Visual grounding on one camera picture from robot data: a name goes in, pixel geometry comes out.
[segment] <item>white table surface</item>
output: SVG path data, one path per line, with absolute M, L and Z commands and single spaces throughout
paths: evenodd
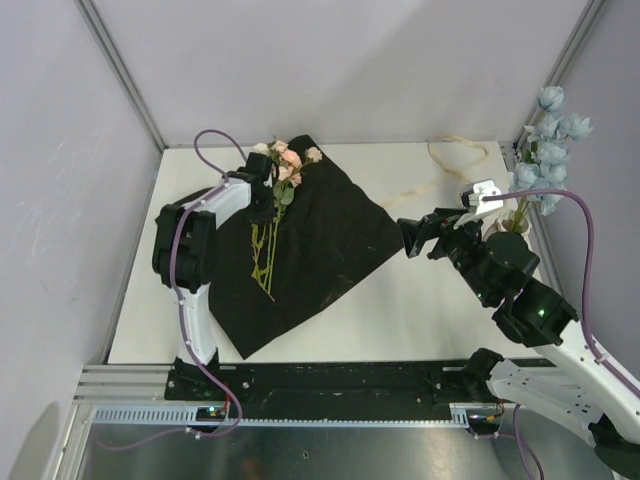
M 507 172 L 496 142 L 484 142 L 489 158 L 477 149 L 434 143 L 448 168 L 476 181 L 493 178 L 506 191 Z M 435 207 L 457 207 L 463 182 L 444 172 L 429 156 L 426 143 L 326 145 L 322 149 L 376 203 L 429 183 L 428 190 L 389 207 L 393 219 L 421 218 Z M 233 148 L 204 149 L 225 170 L 241 165 Z M 157 183 L 133 265 L 112 344 L 109 363 L 171 363 L 181 341 L 173 292 L 151 268 L 154 219 L 167 203 L 215 185 L 219 175 L 192 149 L 170 149 L 163 156 Z M 505 357 L 536 357 L 511 343 L 491 320 L 462 277 L 446 259 L 430 261 L 426 252 L 407 259 L 398 252 L 323 312 L 251 355 L 248 362 L 390 361 L 468 358 L 480 347 Z M 222 362 L 241 361 L 212 317 Z

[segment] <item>green leaf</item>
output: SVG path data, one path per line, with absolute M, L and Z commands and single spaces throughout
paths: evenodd
M 293 187 L 285 188 L 284 192 L 282 192 L 282 199 L 280 199 L 280 203 L 283 205 L 291 205 L 293 202 Z
M 282 190 L 283 190 L 284 184 L 280 183 L 277 184 L 276 186 L 273 187 L 273 196 L 276 197 L 276 200 L 282 200 Z

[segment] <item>white string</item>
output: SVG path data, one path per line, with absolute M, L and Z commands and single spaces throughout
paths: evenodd
M 460 169 L 460 171 L 456 171 L 456 170 L 452 170 L 449 167 L 447 167 L 447 165 L 442 161 L 442 159 L 438 156 L 438 154 L 433 151 L 432 146 L 431 146 L 431 144 L 433 142 L 427 142 L 427 151 L 429 152 L 429 156 L 433 159 L 434 162 L 436 162 L 436 164 L 440 167 L 440 169 L 443 172 L 455 176 L 456 178 L 458 178 L 460 181 L 462 181 L 465 184 L 466 183 L 472 183 L 471 180 L 469 178 L 467 178 L 467 176 L 464 175 L 464 173 L 462 173 L 462 172 L 464 172 L 465 170 L 468 170 L 469 168 L 475 167 L 476 165 L 480 164 L 481 162 L 483 162 L 487 158 L 489 158 L 489 149 L 485 145 L 482 145 L 481 143 L 474 142 L 473 140 L 468 140 L 468 139 L 460 137 L 458 135 L 444 135 L 444 136 L 440 137 L 438 140 L 443 140 L 445 142 L 456 142 L 456 143 L 459 143 L 459 144 L 464 145 L 466 147 L 475 148 L 475 149 L 479 149 L 479 150 L 483 151 L 482 157 L 478 158 L 477 160 L 474 160 L 473 162 L 469 163 L 468 165 L 465 165 L 465 167 Z M 429 181 L 427 183 L 424 183 L 424 184 L 422 184 L 422 185 L 420 185 L 418 187 L 412 188 L 411 190 L 404 191 L 402 193 L 399 193 L 398 195 L 395 195 L 395 196 L 391 197 L 386 202 L 380 203 L 380 206 L 382 208 L 395 207 L 396 205 L 400 205 L 401 203 L 404 203 L 405 201 L 409 200 L 410 198 L 418 197 L 420 195 L 423 195 L 428 190 L 430 190 L 431 187 L 437 185 L 438 183 L 440 183 L 438 180 L 431 180 L 431 181 Z

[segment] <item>artificial flower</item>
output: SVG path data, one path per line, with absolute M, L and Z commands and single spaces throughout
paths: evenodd
M 560 200 L 562 200 L 562 198 L 563 198 L 563 196 L 562 196 L 562 195 L 558 195 L 558 194 L 555 194 L 555 193 L 545 193 L 545 194 L 542 196 L 542 201 L 543 201 L 543 202 L 550 203 L 550 204 L 552 204 L 552 205 L 555 205 L 555 204 L 556 204 L 556 203 L 558 203 Z
M 558 123 L 560 119 L 547 114 L 536 125 L 525 125 L 524 129 L 531 135 L 527 138 L 529 143 L 541 140 L 556 140 L 558 138 Z
M 553 142 L 543 142 L 538 146 L 538 151 L 533 154 L 538 162 L 560 165 L 569 161 L 569 152 L 563 145 Z
M 557 112 L 564 105 L 562 87 L 541 88 L 538 93 L 538 106 L 547 112 Z
M 567 167 L 542 163 L 540 164 L 540 173 L 552 185 L 560 185 L 567 178 Z
M 539 190 L 542 188 L 549 188 L 550 186 L 551 186 L 551 183 L 549 183 L 548 180 L 540 177 L 540 178 L 536 178 L 536 181 L 533 182 L 533 184 L 530 187 L 530 190 Z M 532 202 L 542 201 L 542 195 L 529 195 L 527 197 L 527 200 L 530 200 Z
M 529 163 L 518 163 L 513 182 L 517 185 L 516 190 L 528 190 L 531 185 L 540 177 L 540 166 Z
M 289 176 L 291 172 L 287 167 L 278 167 L 278 180 L 282 181 Z
M 266 143 L 258 143 L 253 146 L 253 149 L 263 155 L 269 155 L 269 145 L 267 145 Z
M 554 203 L 542 202 L 540 204 L 540 213 L 545 217 L 556 211 L 556 205 Z
M 300 175 L 300 172 L 296 173 L 295 175 L 291 175 L 294 170 L 295 170 L 295 167 L 293 165 L 289 165 L 287 167 L 287 173 L 288 173 L 287 176 L 289 177 L 289 180 L 291 181 L 291 184 L 294 187 L 297 187 L 298 185 L 300 185 L 302 183 L 302 175 Z
M 589 126 L 589 117 L 572 113 L 560 120 L 560 133 L 564 133 L 573 140 L 580 140 L 589 136 L 593 127 Z
M 305 152 L 305 156 L 312 162 L 319 162 L 322 160 L 322 152 L 316 147 L 309 148 Z
M 289 148 L 289 144 L 284 143 L 282 140 L 277 140 L 271 148 L 278 153 L 283 153 L 287 148 Z
M 302 162 L 300 161 L 300 157 L 293 150 L 289 150 L 289 149 L 285 150 L 280 154 L 280 157 L 285 162 L 287 162 L 288 164 L 292 165 L 295 168 L 302 167 Z

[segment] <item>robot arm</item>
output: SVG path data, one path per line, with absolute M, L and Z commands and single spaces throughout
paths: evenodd
M 535 349 L 572 380 L 568 385 L 549 375 L 534 377 L 500 357 L 487 380 L 494 396 L 526 405 L 563 425 L 594 446 L 613 470 L 640 478 L 640 399 L 588 348 L 576 310 L 532 278 L 539 258 L 524 239 L 502 232 L 483 241 L 481 218 L 502 202 L 482 202 L 482 197 L 496 192 L 492 181 L 480 182 L 463 193 L 464 210 L 436 208 L 419 221 L 398 220 L 407 255 L 418 255 L 427 240 L 437 239 L 427 257 L 449 258 L 482 306 L 497 309 L 492 319 L 507 338 Z M 598 348 L 623 378 L 640 387 Z
M 176 282 L 184 303 L 185 328 L 191 348 L 203 365 L 213 358 L 217 343 L 213 335 L 213 323 L 209 313 L 209 285 L 215 264 L 215 231 L 234 213 L 247 209 L 250 219 L 256 223 L 271 221 L 274 217 L 272 191 L 272 162 L 269 157 L 249 154 L 247 164 L 230 172 L 228 181 L 222 180 L 216 188 L 221 191 L 210 200 L 202 195 L 166 205 L 156 219 L 158 230 L 153 250 L 153 270 L 162 283 L 171 287 L 169 280 L 171 246 L 175 240 L 176 224 L 184 211 L 194 203 L 200 203 L 188 217 L 179 239 L 176 258 Z M 178 302 L 174 292 L 168 294 Z M 194 360 L 180 342 L 178 357 L 193 364 Z

